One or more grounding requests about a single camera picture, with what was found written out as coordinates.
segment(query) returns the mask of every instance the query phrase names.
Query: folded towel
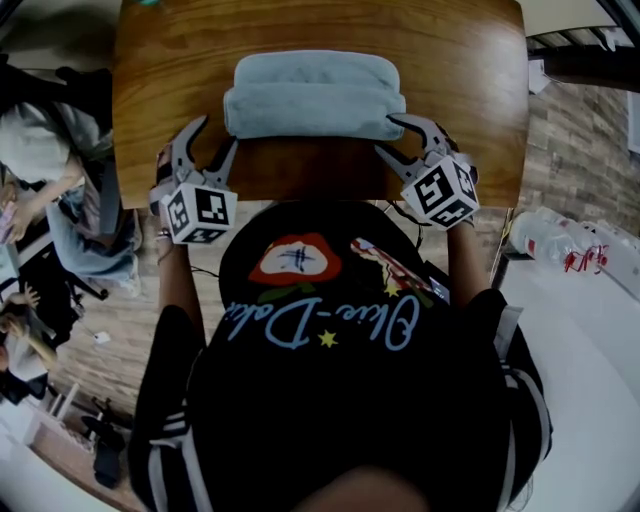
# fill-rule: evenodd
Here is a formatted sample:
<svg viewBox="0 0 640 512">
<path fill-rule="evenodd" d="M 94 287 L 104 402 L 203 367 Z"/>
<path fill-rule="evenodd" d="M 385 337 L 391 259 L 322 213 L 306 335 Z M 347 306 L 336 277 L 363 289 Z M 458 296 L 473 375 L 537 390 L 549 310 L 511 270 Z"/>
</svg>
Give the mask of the folded towel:
<svg viewBox="0 0 640 512">
<path fill-rule="evenodd" d="M 240 61 L 224 96 L 225 125 L 240 139 L 341 136 L 394 140 L 387 114 L 405 112 L 395 66 L 374 55 L 296 51 Z"/>
</svg>

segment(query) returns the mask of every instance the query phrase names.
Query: shoe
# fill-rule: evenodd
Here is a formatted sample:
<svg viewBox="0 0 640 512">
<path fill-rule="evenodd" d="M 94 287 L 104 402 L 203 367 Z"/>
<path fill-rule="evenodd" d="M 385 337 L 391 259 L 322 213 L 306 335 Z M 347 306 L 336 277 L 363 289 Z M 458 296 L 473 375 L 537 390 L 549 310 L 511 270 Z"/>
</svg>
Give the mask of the shoe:
<svg viewBox="0 0 640 512">
<path fill-rule="evenodd" d="M 129 292 L 131 297 L 135 298 L 142 293 L 142 281 L 140 281 L 140 274 L 138 273 L 138 257 L 133 255 L 133 268 L 131 274 L 126 281 L 120 281 L 120 286 Z"/>
<path fill-rule="evenodd" d="M 133 252 L 137 252 L 142 247 L 144 237 L 142 236 L 142 227 L 140 226 L 140 216 L 138 210 L 133 210 Z"/>
</svg>

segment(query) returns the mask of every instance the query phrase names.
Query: person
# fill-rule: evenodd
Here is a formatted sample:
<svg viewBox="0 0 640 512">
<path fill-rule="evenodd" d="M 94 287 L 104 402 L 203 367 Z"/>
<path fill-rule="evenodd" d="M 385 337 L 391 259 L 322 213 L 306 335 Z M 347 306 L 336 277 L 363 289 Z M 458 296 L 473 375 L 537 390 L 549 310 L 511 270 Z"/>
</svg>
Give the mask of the person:
<svg viewBox="0 0 640 512">
<path fill-rule="evenodd" d="M 29 285 L 11 294 L 0 312 L 0 372 L 10 371 L 22 382 L 45 375 L 56 363 L 50 341 L 55 333 L 35 314 L 40 297 Z"/>
<path fill-rule="evenodd" d="M 52 118 L 51 111 L 25 102 L 13 105 L 0 117 L 0 161 L 9 171 L 0 208 L 9 202 L 16 205 L 8 243 L 22 239 L 34 217 L 46 211 L 56 252 L 68 271 L 116 281 L 136 296 L 140 279 L 134 250 L 141 243 L 137 220 L 128 218 L 114 243 L 105 246 L 83 236 L 63 213 L 65 208 L 80 216 L 84 162 L 113 158 L 112 130 L 101 129 L 92 116 L 67 104 L 54 102 L 51 108 L 64 127 Z M 45 186 L 23 199 L 17 194 L 18 180 L 45 182 Z"/>
<path fill-rule="evenodd" d="M 149 510 L 504 510 L 546 457 L 542 383 L 471 222 L 447 232 L 446 278 L 374 205 L 272 206 L 224 253 L 208 345 L 160 222 L 129 446 Z"/>
</svg>

